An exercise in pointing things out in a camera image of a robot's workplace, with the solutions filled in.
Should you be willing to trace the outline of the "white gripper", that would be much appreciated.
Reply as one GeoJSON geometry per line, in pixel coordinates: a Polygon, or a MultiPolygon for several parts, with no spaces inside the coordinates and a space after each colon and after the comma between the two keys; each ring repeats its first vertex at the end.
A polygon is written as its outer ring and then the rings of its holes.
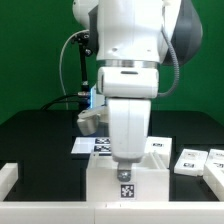
{"type": "Polygon", "coordinates": [[[118,163],[117,179],[131,180],[132,163],[141,161],[151,112],[151,101],[142,99],[108,100],[109,136],[112,157],[118,163]]]}

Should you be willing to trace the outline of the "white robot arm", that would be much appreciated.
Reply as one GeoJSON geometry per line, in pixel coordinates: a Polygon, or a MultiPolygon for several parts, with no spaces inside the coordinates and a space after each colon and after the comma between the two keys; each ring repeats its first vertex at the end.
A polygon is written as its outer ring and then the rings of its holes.
{"type": "Polygon", "coordinates": [[[144,156],[151,100],[175,91],[202,24],[192,0],[74,0],[73,15],[90,32],[117,178],[128,182],[144,156]]]}

